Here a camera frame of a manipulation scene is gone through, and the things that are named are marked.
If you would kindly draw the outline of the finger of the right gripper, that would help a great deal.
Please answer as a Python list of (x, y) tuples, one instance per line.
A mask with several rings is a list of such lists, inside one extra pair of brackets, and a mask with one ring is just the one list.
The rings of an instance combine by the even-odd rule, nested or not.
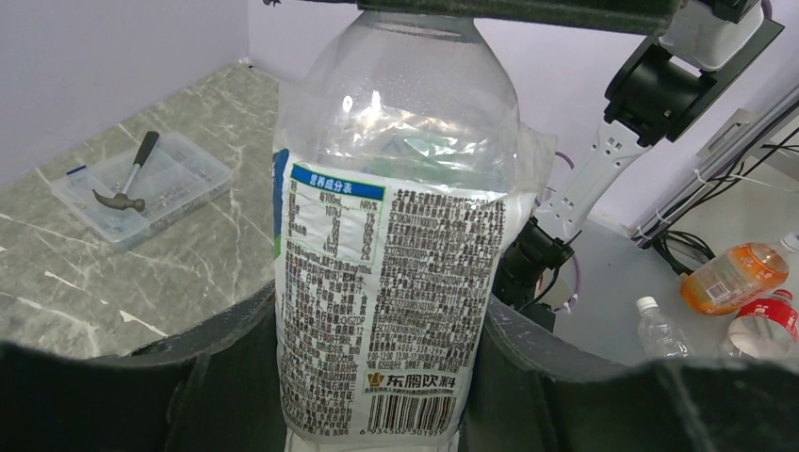
[(638, 35), (664, 31), (678, 0), (356, 0), (363, 10), (552, 24)]

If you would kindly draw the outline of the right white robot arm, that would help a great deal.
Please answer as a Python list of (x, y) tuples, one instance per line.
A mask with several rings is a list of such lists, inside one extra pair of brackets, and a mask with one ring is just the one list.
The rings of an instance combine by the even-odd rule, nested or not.
[(643, 42), (606, 89), (589, 155), (538, 206), (502, 258), (493, 292), (517, 311), (573, 255), (590, 211), (637, 157), (675, 141), (782, 32), (765, 1), (362, 1), (359, 8), (635, 33)]

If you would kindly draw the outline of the labelled water bottle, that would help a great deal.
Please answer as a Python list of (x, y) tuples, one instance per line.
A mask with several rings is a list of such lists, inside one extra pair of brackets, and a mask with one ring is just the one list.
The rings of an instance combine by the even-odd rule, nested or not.
[(470, 18), (365, 11), (280, 86), (277, 368), (289, 451), (452, 451), (497, 265), (539, 191)]

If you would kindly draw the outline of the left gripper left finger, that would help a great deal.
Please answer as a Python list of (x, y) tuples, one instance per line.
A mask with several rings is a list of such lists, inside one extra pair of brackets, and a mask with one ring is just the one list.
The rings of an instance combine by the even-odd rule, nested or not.
[(274, 287), (124, 356), (1, 345), (5, 451), (280, 451)]

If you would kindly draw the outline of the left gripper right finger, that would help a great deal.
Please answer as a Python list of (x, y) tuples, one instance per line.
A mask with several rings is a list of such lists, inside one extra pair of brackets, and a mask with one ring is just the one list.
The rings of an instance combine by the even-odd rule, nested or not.
[(769, 362), (628, 367), (574, 347), (504, 303), (486, 311), (464, 451), (794, 451), (798, 375)]

